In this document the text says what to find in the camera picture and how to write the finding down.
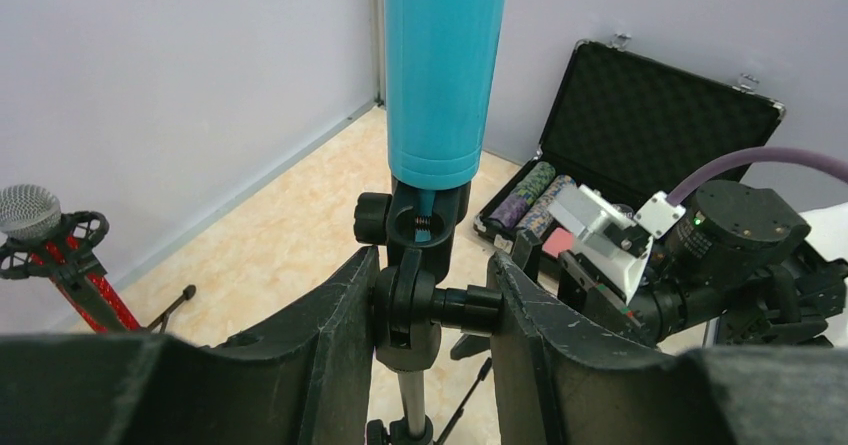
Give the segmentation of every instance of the black robotic gripper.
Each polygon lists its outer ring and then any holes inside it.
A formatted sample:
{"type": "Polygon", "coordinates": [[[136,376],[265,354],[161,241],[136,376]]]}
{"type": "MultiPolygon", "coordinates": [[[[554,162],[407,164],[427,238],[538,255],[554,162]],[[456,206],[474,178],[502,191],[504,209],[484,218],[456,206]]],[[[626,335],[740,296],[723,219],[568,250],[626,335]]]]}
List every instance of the black robotic gripper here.
{"type": "Polygon", "coordinates": [[[439,353],[441,327],[490,336],[503,298],[474,285],[436,288],[450,269],[454,233],[468,211],[471,184],[436,192],[426,216],[418,210],[420,190],[397,180],[393,188],[393,194],[363,193],[354,212],[356,240],[386,247],[388,266],[372,294],[376,358],[398,374],[404,408],[404,418],[388,431],[382,421],[370,422],[367,438],[369,445],[423,445],[433,443],[433,424],[424,412],[423,372],[439,353]],[[429,239],[416,241],[416,231],[428,232],[429,239]]]}

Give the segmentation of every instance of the beige floor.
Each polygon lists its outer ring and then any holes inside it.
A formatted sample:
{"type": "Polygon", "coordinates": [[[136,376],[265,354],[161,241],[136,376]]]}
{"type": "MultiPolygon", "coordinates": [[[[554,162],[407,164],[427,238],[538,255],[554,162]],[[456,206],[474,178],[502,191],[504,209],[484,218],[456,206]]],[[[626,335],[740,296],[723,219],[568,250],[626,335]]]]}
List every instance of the beige floor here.
{"type": "MultiPolygon", "coordinates": [[[[194,283],[197,296],[173,316],[169,329],[197,345],[223,342],[319,285],[359,248],[353,209],[361,192],[389,190],[386,156],[385,112],[375,108],[128,287],[124,300],[139,321],[148,322],[194,283]]],[[[484,154],[469,213],[480,210],[517,170],[484,154]]],[[[474,235],[470,223],[466,219],[458,227],[443,286],[485,284],[493,247],[474,235]]],[[[74,327],[86,329],[83,323],[74,327]]],[[[681,337],[670,348],[697,343],[699,334],[681,337]]],[[[441,355],[425,375],[427,412],[437,434],[484,360],[451,361],[448,350],[457,338],[456,331],[443,332],[441,355]]],[[[388,422],[401,413],[395,375],[375,362],[369,417],[388,422]]],[[[500,443],[491,378],[472,397],[449,442],[500,443]]]]}

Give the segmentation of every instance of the microphone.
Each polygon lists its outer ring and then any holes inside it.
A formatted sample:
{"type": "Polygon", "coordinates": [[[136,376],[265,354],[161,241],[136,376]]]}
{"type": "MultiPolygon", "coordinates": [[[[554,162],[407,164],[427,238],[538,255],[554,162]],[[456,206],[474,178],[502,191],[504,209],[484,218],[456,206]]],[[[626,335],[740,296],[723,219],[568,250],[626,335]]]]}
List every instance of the microphone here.
{"type": "Polygon", "coordinates": [[[95,332],[139,330],[94,256],[108,231],[101,213],[63,214],[59,199],[43,187],[0,190],[0,232],[8,237],[0,246],[0,278],[49,278],[95,332]]]}

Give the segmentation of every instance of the white wall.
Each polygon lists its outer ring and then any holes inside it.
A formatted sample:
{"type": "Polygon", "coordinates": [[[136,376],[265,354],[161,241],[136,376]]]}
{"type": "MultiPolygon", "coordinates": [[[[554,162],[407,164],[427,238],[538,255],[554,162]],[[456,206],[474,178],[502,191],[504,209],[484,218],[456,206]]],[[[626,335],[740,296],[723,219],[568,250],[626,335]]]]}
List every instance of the white wall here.
{"type": "MultiPolygon", "coordinates": [[[[369,0],[0,0],[0,186],[112,229],[120,280],[375,96],[369,0]]],[[[0,282],[0,332],[70,312],[0,282]]]]}
{"type": "MultiPolygon", "coordinates": [[[[515,161],[536,148],[568,57],[583,38],[633,35],[629,50],[707,77],[742,72],[787,106],[771,145],[848,160],[848,0],[506,0],[486,147],[515,161]]],[[[848,200],[848,187],[789,165],[746,182],[799,210],[848,200]]]]}

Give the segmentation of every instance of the case lid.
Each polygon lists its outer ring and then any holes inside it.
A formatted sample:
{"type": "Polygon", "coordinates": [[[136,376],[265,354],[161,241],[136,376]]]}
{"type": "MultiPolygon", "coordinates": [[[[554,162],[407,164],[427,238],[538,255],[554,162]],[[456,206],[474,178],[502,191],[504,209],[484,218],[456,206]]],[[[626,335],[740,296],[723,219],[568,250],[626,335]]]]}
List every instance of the case lid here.
{"type": "MultiPolygon", "coordinates": [[[[638,207],[724,154],[765,145],[782,104],[599,42],[578,42],[542,157],[638,207]]],[[[748,167],[717,178],[741,180],[748,167]]]]}

